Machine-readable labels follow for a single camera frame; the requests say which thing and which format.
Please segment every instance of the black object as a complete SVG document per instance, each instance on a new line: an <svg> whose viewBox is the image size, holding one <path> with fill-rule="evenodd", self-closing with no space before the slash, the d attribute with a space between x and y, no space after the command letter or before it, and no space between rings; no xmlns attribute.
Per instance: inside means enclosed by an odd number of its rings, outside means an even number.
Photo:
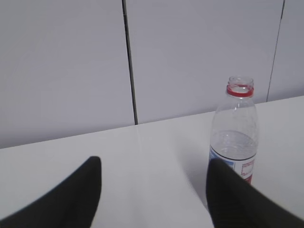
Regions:
<svg viewBox="0 0 304 228"><path fill-rule="evenodd" d="M100 193L101 161L90 157L49 193L0 221L0 228L89 228Z"/></svg>
<svg viewBox="0 0 304 228"><path fill-rule="evenodd" d="M270 201L220 159L209 163L206 194L216 228L304 228L304 221Z"/></svg>

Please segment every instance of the white table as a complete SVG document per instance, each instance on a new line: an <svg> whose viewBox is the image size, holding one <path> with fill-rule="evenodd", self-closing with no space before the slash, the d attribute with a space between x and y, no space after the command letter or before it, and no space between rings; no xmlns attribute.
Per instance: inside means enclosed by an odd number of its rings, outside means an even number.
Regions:
<svg viewBox="0 0 304 228"><path fill-rule="evenodd" d="M253 185L304 218L304 97L257 105ZM214 113L0 150L0 218L26 206L90 155L102 158L93 228L211 228L201 203Z"/></svg>

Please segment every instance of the clear plastic bottle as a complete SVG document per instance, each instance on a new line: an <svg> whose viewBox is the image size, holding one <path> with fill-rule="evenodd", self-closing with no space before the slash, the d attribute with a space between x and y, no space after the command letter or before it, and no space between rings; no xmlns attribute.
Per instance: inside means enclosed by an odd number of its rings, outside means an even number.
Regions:
<svg viewBox="0 0 304 228"><path fill-rule="evenodd" d="M215 112L209 160L221 158L251 183L258 146L258 118L253 96L253 79L231 77L226 98Z"/></svg>

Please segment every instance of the bottle opening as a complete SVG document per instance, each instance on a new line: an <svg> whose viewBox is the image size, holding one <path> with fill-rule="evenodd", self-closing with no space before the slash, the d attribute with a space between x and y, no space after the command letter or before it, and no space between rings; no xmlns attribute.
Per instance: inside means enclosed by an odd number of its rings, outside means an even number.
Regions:
<svg viewBox="0 0 304 228"><path fill-rule="evenodd" d="M227 94L236 97L252 97L253 79L249 77L230 77L227 85Z"/></svg>

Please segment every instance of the bottle label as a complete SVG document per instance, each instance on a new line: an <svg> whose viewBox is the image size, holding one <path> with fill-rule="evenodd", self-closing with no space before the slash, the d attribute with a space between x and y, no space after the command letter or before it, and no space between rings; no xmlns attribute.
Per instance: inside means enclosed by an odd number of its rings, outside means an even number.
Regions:
<svg viewBox="0 0 304 228"><path fill-rule="evenodd" d="M230 166L238 175L245 179L248 183L251 183L253 164L255 161L255 155L245 160L233 160L218 154L211 146L209 152L209 161L214 158L220 158L228 166Z"/></svg>

